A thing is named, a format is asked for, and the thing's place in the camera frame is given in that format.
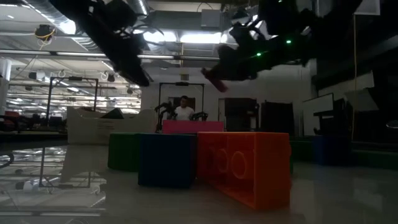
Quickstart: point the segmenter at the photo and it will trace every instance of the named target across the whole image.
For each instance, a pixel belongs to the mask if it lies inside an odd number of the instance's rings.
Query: concrete floor
[[[53,189],[51,195],[47,190],[10,190],[16,206],[0,203],[0,223],[398,223],[396,171],[295,164],[290,208],[257,212],[200,181],[190,190],[140,187],[136,174],[108,170],[107,155],[104,147],[70,146],[62,179],[92,171],[100,181],[88,189]],[[26,197],[35,200],[28,203]],[[50,200],[43,202],[44,197]],[[4,213],[32,207],[52,213]]]

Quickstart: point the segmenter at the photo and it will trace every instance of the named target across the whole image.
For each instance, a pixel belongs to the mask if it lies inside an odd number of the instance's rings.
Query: orange lego block
[[[290,203],[289,135],[198,133],[197,177],[258,210]]]

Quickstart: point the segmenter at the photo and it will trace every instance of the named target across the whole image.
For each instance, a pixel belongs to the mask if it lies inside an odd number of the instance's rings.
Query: white wall
[[[303,100],[313,98],[311,94],[311,77],[309,67],[279,66],[271,71],[263,71],[257,80],[244,82],[226,82],[229,90],[220,93],[207,81],[205,83],[204,111],[209,114],[208,121],[218,120],[218,100],[220,98],[256,98],[258,103],[265,100],[278,103],[294,103],[296,133],[299,132],[301,104]],[[161,102],[169,97],[187,95],[196,98],[196,111],[201,110],[200,86],[162,87]],[[159,84],[152,84],[142,89],[141,108],[153,109],[158,105]]]
[[[362,90],[364,88],[372,88],[374,87],[373,73],[367,73],[365,75],[361,75],[357,78],[357,90]],[[333,93],[335,100],[346,99],[345,93],[349,91],[355,90],[355,82],[354,80],[348,80],[345,82],[341,82],[339,84],[329,86],[327,88],[319,90],[319,95],[326,95],[329,93]]]

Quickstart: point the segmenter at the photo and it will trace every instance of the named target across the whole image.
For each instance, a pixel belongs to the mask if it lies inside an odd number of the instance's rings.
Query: white box
[[[101,119],[104,113],[87,112],[68,107],[68,143],[108,145],[111,133],[155,133],[157,113],[142,110],[125,114],[124,119]]]

